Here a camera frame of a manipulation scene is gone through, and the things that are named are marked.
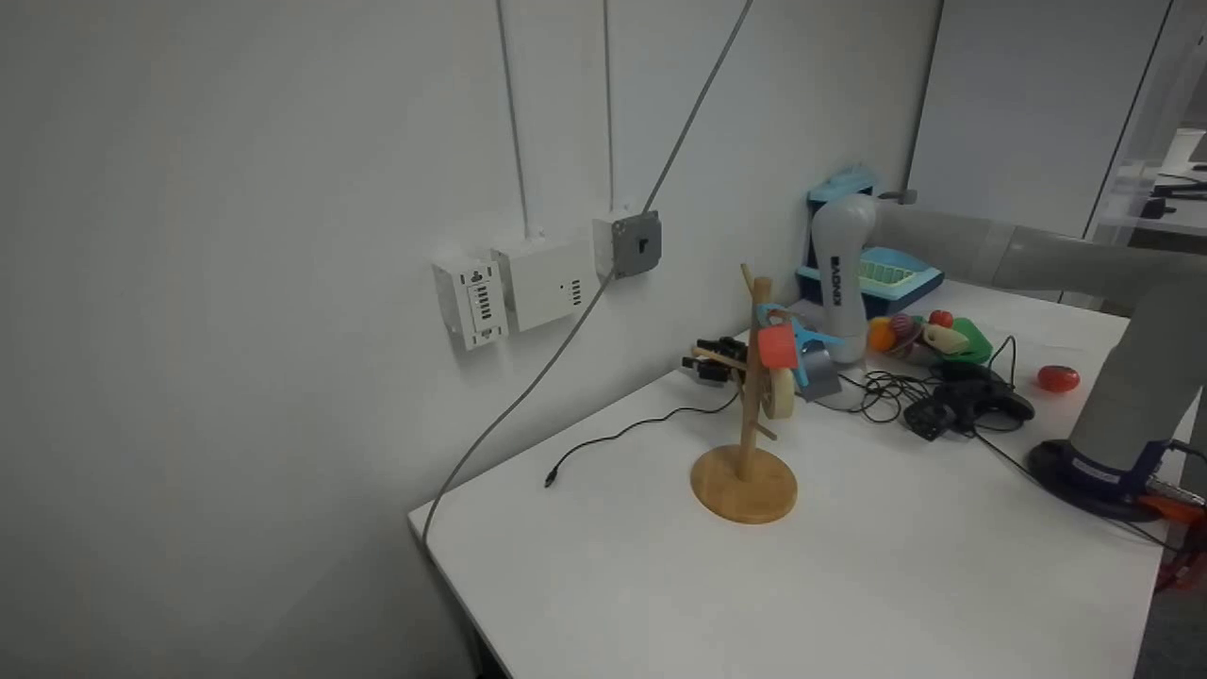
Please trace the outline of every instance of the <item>wooden stand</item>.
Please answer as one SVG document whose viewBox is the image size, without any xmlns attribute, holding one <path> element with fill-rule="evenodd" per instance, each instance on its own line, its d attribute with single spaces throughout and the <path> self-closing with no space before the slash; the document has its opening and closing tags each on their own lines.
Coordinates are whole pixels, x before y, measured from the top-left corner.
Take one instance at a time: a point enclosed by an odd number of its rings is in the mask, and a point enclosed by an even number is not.
<svg viewBox="0 0 1207 679">
<path fill-rule="evenodd" d="M 746 352 L 746 385 L 745 385 L 745 440 L 711 449 L 692 469 L 692 489 L 701 499 L 718 517 L 738 520 L 738 526 L 770 526 L 784 517 L 795 506 L 795 474 L 792 469 L 760 449 L 760 401 L 770 389 L 770 376 L 760 361 L 760 307 L 770 302 L 770 279 L 751 279 L 751 352 Z"/>
</svg>

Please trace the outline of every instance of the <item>white table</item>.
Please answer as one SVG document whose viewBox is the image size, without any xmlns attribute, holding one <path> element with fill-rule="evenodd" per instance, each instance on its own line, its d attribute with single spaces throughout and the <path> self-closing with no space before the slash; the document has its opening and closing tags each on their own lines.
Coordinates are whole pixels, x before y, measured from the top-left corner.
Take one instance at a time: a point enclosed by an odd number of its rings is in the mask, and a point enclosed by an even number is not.
<svg viewBox="0 0 1207 679">
<path fill-rule="evenodd" d="M 976 318 L 1021 344 L 1019 380 L 1070 361 L 1082 380 L 1123 322 L 946 282 L 923 311 Z M 1078 396 L 1038 405 L 1026 452 L 1070 430 Z M 772 423 L 801 506 L 763 528 L 692 493 L 692 463 L 737 440 L 737 413 L 678 414 L 726 393 L 669 372 L 586 423 L 457 487 L 435 520 L 435 561 L 516 679 L 1131 679 L 1158 546 L 1088 517 L 976 440 L 801 408 Z"/>
</svg>

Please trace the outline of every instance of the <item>wall outlet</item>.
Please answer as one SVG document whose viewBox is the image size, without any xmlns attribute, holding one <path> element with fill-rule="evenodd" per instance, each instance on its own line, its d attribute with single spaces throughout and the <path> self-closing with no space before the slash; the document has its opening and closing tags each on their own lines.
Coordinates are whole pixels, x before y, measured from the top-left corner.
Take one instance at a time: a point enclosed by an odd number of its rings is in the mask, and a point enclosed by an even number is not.
<svg viewBox="0 0 1207 679">
<path fill-rule="evenodd" d="M 497 247 L 493 261 L 503 267 L 510 311 L 516 332 L 572 318 L 596 295 L 594 242 L 513 242 Z"/>
<path fill-rule="evenodd" d="M 663 256 L 663 222 L 658 212 L 596 220 L 596 272 L 600 277 L 644 277 Z"/>
<path fill-rule="evenodd" d="M 459 352 L 481 352 L 510 335 L 507 289 L 493 256 L 444 252 L 435 264 L 443 315 Z"/>
</svg>

